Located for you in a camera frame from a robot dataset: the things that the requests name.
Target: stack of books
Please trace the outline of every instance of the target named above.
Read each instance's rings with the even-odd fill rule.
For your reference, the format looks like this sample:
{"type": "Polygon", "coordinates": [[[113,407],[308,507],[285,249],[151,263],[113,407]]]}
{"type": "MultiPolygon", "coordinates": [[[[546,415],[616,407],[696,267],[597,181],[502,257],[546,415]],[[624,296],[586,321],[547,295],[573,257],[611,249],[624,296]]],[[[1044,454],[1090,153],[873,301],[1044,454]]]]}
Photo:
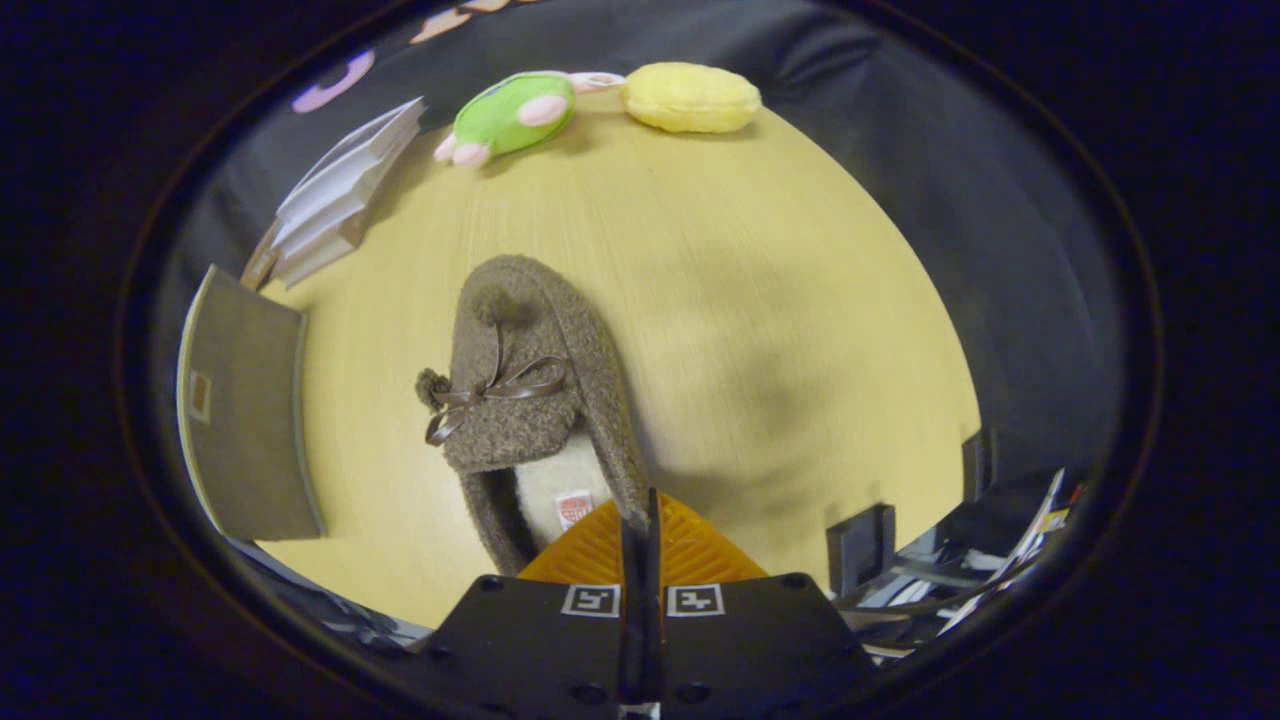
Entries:
{"type": "Polygon", "coordinates": [[[271,277],[293,287],[360,247],[374,191],[417,135],[421,114],[422,99],[411,100],[342,138],[307,170],[276,210],[274,237],[264,243],[271,277]]]}

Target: brown ribbon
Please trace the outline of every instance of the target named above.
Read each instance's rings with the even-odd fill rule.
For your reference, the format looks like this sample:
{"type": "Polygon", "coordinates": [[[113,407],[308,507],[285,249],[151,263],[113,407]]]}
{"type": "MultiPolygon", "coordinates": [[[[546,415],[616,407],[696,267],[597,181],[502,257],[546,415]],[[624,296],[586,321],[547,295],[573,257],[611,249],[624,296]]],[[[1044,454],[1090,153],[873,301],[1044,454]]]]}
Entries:
{"type": "Polygon", "coordinates": [[[444,439],[453,434],[453,430],[467,419],[467,413],[485,400],[524,400],[526,397],[547,397],[554,395],[564,386],[564,377],[568,374],[568,361],[557,355],[544,355],[531,360],[520,368],[498,377],[502,366],[502,345],[498,346],[498,357],[494,364],[493,377],[486,384],[476,383],[476,387],[462,392],[438,392],[435,398],[444,402],[447,407],[431,418],[426,427],[426,443],[439,447],[444,439]],[[520,378],[526,373],[532,373],[539,368],[556,368],[556,377],[532,384],[522,384],[520,378]]]}

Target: green plush toy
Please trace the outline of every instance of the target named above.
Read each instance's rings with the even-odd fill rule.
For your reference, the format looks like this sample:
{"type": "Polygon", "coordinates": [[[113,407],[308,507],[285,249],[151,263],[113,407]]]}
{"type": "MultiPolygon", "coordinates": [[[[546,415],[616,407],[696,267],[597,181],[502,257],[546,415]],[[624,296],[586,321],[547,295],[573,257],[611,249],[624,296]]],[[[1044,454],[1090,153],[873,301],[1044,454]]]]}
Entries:
{"type": "Polygon", "coordinates": [[[453,132],[435,149],[435,159],[476,168],[489,158],[536,145],[554,136],[573,113],[579,94],[626,82],[612,73],[517,73],[462,106],[453,132]]]}

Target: wooden table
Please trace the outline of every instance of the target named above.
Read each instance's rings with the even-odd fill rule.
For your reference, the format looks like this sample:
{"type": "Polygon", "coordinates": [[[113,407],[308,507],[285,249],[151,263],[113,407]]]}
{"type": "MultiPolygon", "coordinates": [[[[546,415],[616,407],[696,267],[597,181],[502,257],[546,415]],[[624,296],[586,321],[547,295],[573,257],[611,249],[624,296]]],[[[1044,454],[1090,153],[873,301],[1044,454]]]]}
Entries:
{"type": "Polygon", "coordinates": [[[942,301],[867,192],[780,117],[675,136],[585,96],[562,135],[479,170],[431,161],[440,137],[392,169],[358,251],[264,288],[310,315],[303,432],[329,528],[262,543],[273,556],[428,626],[493,570],[422,442],[413,380],[448,368],[463,279],[507,252],[596,304],[655,484],[765,570],[826,583],[827,527],[883,501],[905,543],[960,502],[979,416],[942,301]]]}

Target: brown slipper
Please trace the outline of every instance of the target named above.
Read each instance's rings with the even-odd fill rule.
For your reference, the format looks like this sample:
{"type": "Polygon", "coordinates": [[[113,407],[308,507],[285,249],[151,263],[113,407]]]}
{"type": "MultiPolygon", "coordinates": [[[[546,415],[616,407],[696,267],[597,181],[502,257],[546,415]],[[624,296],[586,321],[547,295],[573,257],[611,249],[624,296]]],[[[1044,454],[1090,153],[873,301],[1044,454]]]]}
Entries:
{"type": "Polygon", "coordinates": [[[462,478],[499,573],[520,573],[611,497],[645,529],[648,479],[622,366],[564,278],[518,256],[476,268],[458,301],[451,375],[419,375],[419,397],[436,411],[426,442],[462,478]]]}

